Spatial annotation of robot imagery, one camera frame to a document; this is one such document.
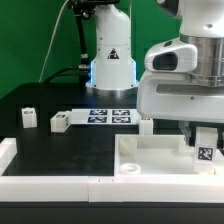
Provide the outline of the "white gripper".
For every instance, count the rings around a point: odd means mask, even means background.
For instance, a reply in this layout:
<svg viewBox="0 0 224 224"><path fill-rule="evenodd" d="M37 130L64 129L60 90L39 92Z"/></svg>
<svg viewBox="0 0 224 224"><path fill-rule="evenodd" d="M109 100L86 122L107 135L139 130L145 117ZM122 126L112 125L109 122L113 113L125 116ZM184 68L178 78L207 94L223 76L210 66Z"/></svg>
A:
<svg viewBox="0 0 224 224"><path fill-rule="evenodd" d="M189 121L224 123L224 87L193 85L188 74L145 71L137 94L142 117L178 120L185 143L190 145ZM219 147L224 145L219 131Z"/></svg>

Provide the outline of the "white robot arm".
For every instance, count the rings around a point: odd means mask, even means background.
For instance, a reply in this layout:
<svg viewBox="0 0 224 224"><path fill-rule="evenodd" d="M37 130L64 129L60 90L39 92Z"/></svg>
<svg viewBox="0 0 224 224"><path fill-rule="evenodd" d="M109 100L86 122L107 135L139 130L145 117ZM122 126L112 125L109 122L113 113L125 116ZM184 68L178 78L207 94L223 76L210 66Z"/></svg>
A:
<svg viewBox="0 0 224 224"><path fill-rule="evenodd" d="M200 130L191 130L190 122L224 123L224 0L156 0L156 5L181 20L179 34L169 40L167 24L154 18L142 22L140 35L150 44L140 80L112 8L97 8L100 51L87 88L98 94L137 88L141 116L179 121L194 144Z"/></svg>

